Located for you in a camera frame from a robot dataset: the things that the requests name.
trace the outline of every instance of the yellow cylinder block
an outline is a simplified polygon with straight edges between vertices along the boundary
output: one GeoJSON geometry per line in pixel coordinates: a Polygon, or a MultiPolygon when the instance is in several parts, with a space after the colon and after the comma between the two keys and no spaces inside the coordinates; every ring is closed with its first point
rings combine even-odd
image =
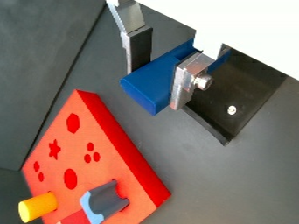
{"type": "Polygon", "coordinates": [[[58,209],[58,200],[52,192],[47,192],[19,203],[19,214],[23,222],[42,217],[58,209]]]}

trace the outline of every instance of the star-shaped hole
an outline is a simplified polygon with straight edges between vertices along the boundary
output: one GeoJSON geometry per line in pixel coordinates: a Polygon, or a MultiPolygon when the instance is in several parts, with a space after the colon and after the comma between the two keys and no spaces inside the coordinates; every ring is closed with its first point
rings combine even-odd
{"type": "Polygon", "coordinates": [[[55,157],[55,159],[59,159],[59,152],[62,151],[62,147],[58,145],[58,140],[54,140],[54,143],[50,143],[50,147],[51,147],[51,153],[50,153],[50,157],[55,157]]]}

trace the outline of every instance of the blue block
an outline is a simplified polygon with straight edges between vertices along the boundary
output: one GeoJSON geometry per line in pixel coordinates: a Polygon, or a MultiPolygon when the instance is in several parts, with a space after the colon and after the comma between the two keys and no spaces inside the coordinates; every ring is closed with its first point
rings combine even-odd
{"type": "Polygon", "coordinates": [[[126,93],[152,116],[170,105],[175,66],[195,51],[191,39],[120,80],[126,93]]]}

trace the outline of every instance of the red rectangular board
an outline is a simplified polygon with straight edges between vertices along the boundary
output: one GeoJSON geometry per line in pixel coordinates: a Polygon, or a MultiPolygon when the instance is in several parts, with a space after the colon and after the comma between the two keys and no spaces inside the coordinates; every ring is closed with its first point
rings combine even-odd
{"type": "Polygon", "coordinates": [[[84,192],[112,179],[130,205],[107,224],[140,223],[171,196],[99,96],[80,90],[72,92],[23,174],[34,196],[52,191],[58,198],[58,210],[43,216],[46,224],[79,213],[84,192]]]}

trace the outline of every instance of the silver bolt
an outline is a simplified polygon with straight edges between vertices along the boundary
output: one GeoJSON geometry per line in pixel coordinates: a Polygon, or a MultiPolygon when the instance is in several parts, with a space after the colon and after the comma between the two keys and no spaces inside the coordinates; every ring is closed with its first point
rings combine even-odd
{"type": "Polygon", "coordinates": [[[195,87],[203,91],[210,88],[211,83],[212,83],[212,78],[206,73],[199,74],[199,76],[194,80],[195,87]]]}
{"type": "Polygon", "coordinates": [[[238,108],[235,106],[228,106],[228,114],[234,116],[236,112],[238,112],[238,108]]]}

